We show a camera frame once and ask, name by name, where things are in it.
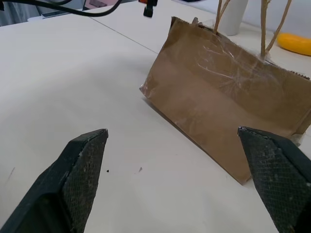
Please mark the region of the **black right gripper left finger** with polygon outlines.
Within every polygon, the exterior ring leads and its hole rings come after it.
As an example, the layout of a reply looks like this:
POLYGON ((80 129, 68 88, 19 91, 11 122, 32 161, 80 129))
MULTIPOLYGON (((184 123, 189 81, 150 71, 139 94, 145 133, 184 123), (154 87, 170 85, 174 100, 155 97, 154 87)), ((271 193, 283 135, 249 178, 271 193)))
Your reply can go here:
POLYGON ((82 233, 92 210, 107 129, 69 141, 35 180, 1 228, 2 233, 82 233))

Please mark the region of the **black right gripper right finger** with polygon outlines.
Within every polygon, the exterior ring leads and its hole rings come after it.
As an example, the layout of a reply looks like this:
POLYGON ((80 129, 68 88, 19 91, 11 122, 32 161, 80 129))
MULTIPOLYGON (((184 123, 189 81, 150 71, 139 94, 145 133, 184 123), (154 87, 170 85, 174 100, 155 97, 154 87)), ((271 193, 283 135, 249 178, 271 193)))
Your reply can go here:
POLYGON ((290 140, 240 126, 255 188, 280 233, 311 231, 311 161, 290 140))

